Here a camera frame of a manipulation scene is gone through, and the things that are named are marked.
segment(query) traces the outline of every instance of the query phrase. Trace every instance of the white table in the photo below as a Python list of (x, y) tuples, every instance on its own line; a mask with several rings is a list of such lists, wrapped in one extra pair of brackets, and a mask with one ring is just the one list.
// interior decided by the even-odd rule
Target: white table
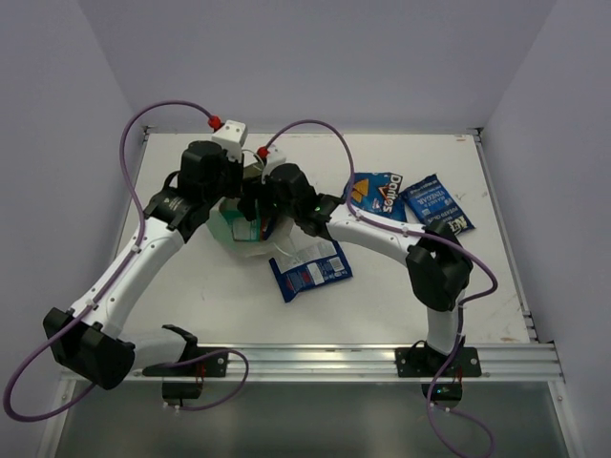
[[(251, 135), (256, 150), (270, 135)], [(151, 134), (137, 177), (144, 204), (177, 170), (189, 142), (209, 135)], [(437, 173), (474, 223), (461, 243), (487, 262), (498, 291), (472, 302), (465, 313), (471, 344), (528, 343), (510, 265), (503, 248), (474, 140), (469, 135), (346, 135), (357, 171), (391, 171), (404, 187)], [(332, 135), (288, 134), (277, 142), (305, 171), (318, 192), (339, 196), (348, 178), (344, 150)], [(415, 217), (409, 214), (411, 222)], [(134, 207), (121, 247), (137, 227)], [(309, 243), (299, 228), (291, 235)], [(125, 326), (128, 333), (171, 323), (210, 344), (405, 344), (424, 339), (426, 308), (412, 294), (407, 269), (359, 246), (343, 244), (354, 278), (283, 302), (267, 257), (241, 259), (201, 227), (153, 280)], [(488, 288), (474, 268), (468, 293)]]

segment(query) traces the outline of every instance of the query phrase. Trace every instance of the gray floor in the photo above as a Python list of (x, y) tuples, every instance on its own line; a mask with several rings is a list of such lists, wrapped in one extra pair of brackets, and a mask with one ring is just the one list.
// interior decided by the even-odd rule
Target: gray floor
[[(210, 385), (208, 400), (228, 385)], [(160, 385), (95, 390), (71, 411), (57, 456), (442, 457), (419, 385), (251, 384), (233, 401), (179, 416), (161, 408)], [(467, 385), (461, 408), (493, 430), (495, 457), (564, 457), (546, 384)], [(473, 425), (436, 415), (470, 454), (486, 449)]]

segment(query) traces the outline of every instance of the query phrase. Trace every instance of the red connector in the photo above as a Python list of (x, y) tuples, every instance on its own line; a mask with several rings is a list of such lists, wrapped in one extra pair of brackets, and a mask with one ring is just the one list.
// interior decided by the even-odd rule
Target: red connector
[(257, 156), (260, 157), (261, 159), (265, 159), (267, 155), (269, 155), (269, 150), (267, 150), (266, 147), (262, 146), (261, 148), (257, 150)]
[(208, 119), (208, 125), (212, 128), (214, 132), (222, 127), (222, 121), (218, 116), (212, 116)]

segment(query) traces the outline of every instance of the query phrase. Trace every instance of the blue and white packet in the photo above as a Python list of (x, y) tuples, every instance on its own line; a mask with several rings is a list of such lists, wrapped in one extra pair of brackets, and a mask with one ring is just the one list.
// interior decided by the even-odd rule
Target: blue and white packet
[(349, 279), (352, 269), (337, 241), (323, 240), (295, 253), (269, 260), (285, 303), (302, 291)]
[(450, 226), (455, 235), (474, 229), (467, 215), (441, 184), (437, 174), (406, 188), (400, 196), (423, 224), (431, 224), (441, 219)]
[[(357, 172), (354, 174), (352, 188), (352, 205), (366, 212), (407, 222), (405, 205), (399, 198), (403, 177), (391, 172), (380, 174)], [(344, 198), (347, 196), (348, 184), (344, 187)]]

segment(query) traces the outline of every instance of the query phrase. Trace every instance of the gray wall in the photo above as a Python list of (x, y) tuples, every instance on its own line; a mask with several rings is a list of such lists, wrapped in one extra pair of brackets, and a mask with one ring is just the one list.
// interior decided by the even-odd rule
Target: gray wall
[[(109, 261), (126, 203), (116, 147), (131, 109), (72, 0), (3, 2), (0, 62), (4, 389), (44, 341), (46, 312), (69, 306)], [(19, 384), (16, 408), (45, 411), (57, 373), (44, 354)], [(17, 424), (2, 412), (0, 455), (33, 456), (43, 427)]]
[(593, 457), (611, 445), (609, 24), (606, 0), (559, 0), (484, 131), (526, 297)]
[[(483, 126), (554, 0), (79, 0), (137, 109), (198, 101), (258, 130)], [(207, 130), (195, 112), (151, 124)]]

